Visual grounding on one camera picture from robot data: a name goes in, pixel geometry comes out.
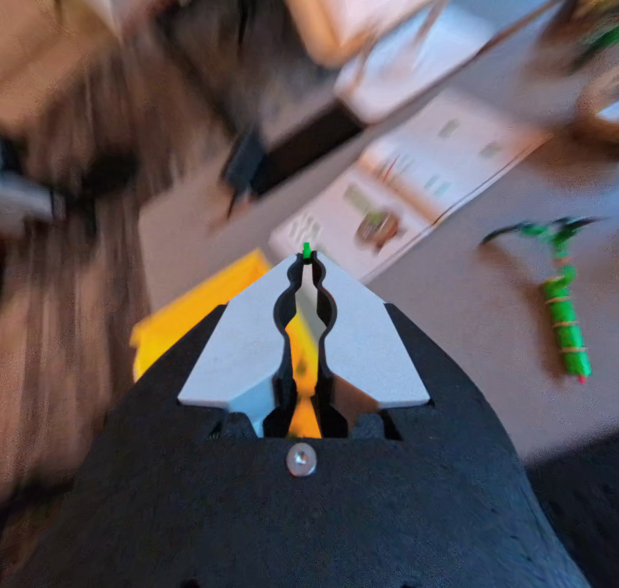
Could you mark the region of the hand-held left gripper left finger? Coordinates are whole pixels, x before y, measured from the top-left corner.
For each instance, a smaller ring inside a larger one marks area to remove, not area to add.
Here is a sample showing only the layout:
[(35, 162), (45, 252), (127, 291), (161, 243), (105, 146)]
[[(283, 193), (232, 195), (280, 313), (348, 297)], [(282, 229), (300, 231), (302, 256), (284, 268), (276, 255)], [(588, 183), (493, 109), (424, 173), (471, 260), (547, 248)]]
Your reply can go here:
[(287, 257), (228, 302), (177, 397), (181, 405), (244, 414), (257, 436), (264, 435), (285, 355), (275, 304), (290, 287), (288, 272), (296, 260)]

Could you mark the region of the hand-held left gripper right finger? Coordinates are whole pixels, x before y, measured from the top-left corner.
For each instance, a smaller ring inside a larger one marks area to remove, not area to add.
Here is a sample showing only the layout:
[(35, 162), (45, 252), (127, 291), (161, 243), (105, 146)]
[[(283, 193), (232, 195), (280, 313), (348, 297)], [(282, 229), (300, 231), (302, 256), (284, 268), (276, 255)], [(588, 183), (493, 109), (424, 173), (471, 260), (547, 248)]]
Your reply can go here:
[(362, 415), (427, 405), (387, 303), (322, 253), (312, 253), (312, 273), (325, 325), (312, 397), (321, 435), (349, 436)]

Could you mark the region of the yellow plastic bin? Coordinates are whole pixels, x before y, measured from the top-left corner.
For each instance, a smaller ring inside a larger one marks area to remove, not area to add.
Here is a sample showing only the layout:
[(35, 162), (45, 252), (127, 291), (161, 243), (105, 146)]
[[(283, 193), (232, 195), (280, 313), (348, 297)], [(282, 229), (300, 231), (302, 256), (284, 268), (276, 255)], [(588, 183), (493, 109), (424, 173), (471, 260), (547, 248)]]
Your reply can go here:
[[(130, 346), (135, 349), (133, 381), (137, 382), (159, 357), (214, 308), (229, 302), (270, 269), (264, 253), (256, 248), (137, 323), (129, 340)], [(318, 342), (310, 332), (300, 305), (286, 332), (290, 337), (293, 377), (298, 391), (289, 435), (321, 438), (311, 401), (318, 380)]]

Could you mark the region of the green bamboo stalk pointed leaves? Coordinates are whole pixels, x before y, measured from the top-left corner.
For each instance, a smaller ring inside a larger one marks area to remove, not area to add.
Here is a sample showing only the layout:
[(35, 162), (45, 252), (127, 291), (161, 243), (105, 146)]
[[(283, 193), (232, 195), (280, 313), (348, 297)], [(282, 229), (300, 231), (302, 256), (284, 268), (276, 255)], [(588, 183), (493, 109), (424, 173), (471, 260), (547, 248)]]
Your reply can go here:
[(571, 284), (577, 277), (577, 268), (571, 260), (571, 241), (598, 217), (562, 217), (547, 223), (520, 222), (489, 233), (481, 241), (489, 244), (501, 236), (516, 234), (542, 242), (547, 246), (554, 275), (540, 286), (550, 314), (552, 328), (561, 360), (568, 376), (592, 376), (592, 367), (575, 305), (571, 298)]

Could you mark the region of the grey desk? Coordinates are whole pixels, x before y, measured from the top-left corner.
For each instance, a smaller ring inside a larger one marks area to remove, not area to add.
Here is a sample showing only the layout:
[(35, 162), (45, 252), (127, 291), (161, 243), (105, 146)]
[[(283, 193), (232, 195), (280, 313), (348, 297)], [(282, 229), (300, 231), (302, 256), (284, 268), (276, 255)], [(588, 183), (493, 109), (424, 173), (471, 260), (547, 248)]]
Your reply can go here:
[[(206, 209), (206, 175), (159, 196), (139, 220), (152, 309), (257, 247), (276, 263), (279, 256), (268, 246), (271, 230), (441, 89), (367, 128), (220, 227)], [(561, 377), (538, 288), (547, 253), (513, 236), (479, 245), (495, 228), (565, 215), (602, 218), (583, 230), (573, 248), (579, 268), (574, 300), (594, 370), (584, 385)], [(526, 460), (618, 428), (618, 162), (606, 152), (558, 130), (370, 287), (470, 375)]]

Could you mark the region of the black device with green light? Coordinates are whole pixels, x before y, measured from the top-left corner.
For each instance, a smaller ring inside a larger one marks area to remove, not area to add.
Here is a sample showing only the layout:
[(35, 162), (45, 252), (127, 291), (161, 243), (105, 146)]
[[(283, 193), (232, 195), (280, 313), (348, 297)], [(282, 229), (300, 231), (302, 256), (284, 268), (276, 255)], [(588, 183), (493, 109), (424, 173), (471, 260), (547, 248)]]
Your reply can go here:
[(265, 156), (266, 148), (258, 128), (249, 128), (237, 137), (220, 173), (220, 180), (228, 186), (232, 199), (251, 189)]

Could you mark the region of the white instruction booklet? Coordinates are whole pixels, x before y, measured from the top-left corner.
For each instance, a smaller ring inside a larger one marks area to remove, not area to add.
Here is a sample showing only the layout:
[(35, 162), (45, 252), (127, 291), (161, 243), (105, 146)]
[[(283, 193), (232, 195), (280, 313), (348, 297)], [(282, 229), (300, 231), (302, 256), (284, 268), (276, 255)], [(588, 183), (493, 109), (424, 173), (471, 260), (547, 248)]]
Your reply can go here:
[(456, 91), (443, 91), (377, 138), (278, 226), (272, 249), (305, 243), (368, 283), (535, 152), (550, 132)]

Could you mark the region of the black flat panel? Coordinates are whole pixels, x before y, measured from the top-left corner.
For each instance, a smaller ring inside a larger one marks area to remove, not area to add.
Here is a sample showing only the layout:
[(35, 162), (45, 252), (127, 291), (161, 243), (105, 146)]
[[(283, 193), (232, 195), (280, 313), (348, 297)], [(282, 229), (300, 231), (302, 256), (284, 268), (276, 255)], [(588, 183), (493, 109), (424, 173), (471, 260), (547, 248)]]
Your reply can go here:
[(252, 196), (264, 196), (364, 129), (364, 124), (345, 105), (332, 103), (266, 151), (251, 180)]

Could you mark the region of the wooden document stand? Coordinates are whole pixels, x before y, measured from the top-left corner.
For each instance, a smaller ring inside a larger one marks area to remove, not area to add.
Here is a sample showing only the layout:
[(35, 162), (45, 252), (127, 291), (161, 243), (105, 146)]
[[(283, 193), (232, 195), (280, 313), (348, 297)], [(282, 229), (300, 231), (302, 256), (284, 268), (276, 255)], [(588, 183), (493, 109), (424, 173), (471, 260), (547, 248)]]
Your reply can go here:
[(335, 93), (377, 123), (473, 59), (487, 21), (452, 0), (284, 0), (314, 63), (338, 69)]

